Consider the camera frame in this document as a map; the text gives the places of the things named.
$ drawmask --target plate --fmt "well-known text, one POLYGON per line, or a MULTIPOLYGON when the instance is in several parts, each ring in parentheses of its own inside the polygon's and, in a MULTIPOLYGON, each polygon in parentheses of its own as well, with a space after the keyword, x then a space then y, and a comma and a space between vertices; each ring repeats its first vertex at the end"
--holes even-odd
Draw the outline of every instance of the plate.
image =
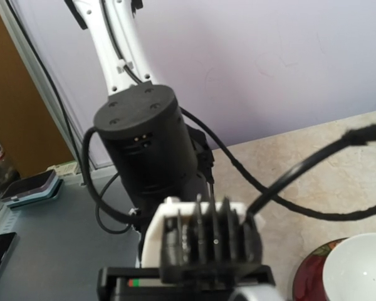
POLYGON ((346 238, 325 243, 302 261, 294 277, 294 301, 326 301, 322 279, 323 267, 332 249, 343 240, 346 238))

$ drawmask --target white bowl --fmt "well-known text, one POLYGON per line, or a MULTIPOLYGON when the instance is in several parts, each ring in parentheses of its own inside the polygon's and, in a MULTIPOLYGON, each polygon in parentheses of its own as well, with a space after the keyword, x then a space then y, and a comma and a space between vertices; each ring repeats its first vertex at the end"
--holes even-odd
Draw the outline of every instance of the white bowl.
POLYGON ((376 301, 376 233, 337 245, 326 259, 323 286, 329 301, 376 301))

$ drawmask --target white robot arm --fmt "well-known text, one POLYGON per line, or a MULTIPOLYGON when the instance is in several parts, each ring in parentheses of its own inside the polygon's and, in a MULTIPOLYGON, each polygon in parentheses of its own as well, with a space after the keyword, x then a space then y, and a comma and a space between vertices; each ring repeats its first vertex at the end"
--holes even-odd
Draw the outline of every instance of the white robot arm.
POLYGON ((109 95, 136 84, 129 70, 143 82, 158 83, 138 38, 131 0, 73 0, 73 3, 90 30, 109 95))
MULTIPOLYGON (((134 25, 133 14, 142 7, 140 0, 66 0, 66 3, 81 27, 90 30, 109 96, 144 81, 158 83, 147 62, 134 25)), ((165 203, 159 206, 145 238, 142 267, 159 267, 164 219, 187 210, 191 212, 194 206, 195 203, 165 203)), ((242 218, 245 217, 244 204, 232 203, 231 206, 242 218)), ((230 301, 235 300, 283 299, 271 285, 250 285, 237 288, 230 296, 230 301)))

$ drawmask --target gray table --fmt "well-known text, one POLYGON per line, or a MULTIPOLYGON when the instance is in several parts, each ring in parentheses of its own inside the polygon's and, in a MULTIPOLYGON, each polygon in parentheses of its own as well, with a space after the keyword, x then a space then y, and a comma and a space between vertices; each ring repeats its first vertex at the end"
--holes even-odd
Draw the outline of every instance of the gray table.
MULTIPOLYGON (((107 181, 96 180, 97 187, 107 181)), ((124 212, 132 207, 119 180, 104 198, 124 212)), ((98 300, 101 267, 134 267, 138 234, 105 233, 94 210, 88 191, 77 184, 63 187, 56 201, 22 210, 13 227, 19 240, 0 274, 0 301, 98 300)), ((124 227, 102 216, 110 227, 124 227)))

